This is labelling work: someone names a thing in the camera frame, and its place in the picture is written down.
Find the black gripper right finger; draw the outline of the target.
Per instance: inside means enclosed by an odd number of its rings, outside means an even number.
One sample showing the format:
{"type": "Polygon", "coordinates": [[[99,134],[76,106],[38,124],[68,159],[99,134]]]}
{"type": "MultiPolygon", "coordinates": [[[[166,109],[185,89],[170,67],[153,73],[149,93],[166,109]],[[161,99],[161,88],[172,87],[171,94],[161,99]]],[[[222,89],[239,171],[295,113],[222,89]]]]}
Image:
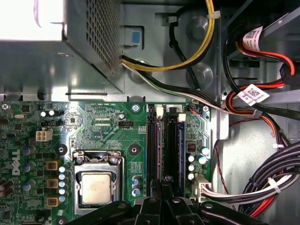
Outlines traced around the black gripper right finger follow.
{"type": "Polygon", "coordinates": [[[179,185],[172,176],[164,177],[164,201],[172,225],[264,225],[265,222],[212,201],[194,206],[177,195],[179,185]]]}

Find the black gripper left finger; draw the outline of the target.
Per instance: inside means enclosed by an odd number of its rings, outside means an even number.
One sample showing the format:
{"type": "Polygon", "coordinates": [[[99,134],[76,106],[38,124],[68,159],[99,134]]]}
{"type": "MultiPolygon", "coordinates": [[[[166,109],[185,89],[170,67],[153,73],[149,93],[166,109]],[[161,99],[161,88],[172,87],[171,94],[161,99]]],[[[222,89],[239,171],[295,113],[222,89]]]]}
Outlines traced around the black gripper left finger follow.
{"type": "Polygon", "coordinates": [[[162,211],[162,189],[159,180],[152,181],[150,196],[131,206],[115,201],[68,222],[69,225],[159,225],[162,211]]]}

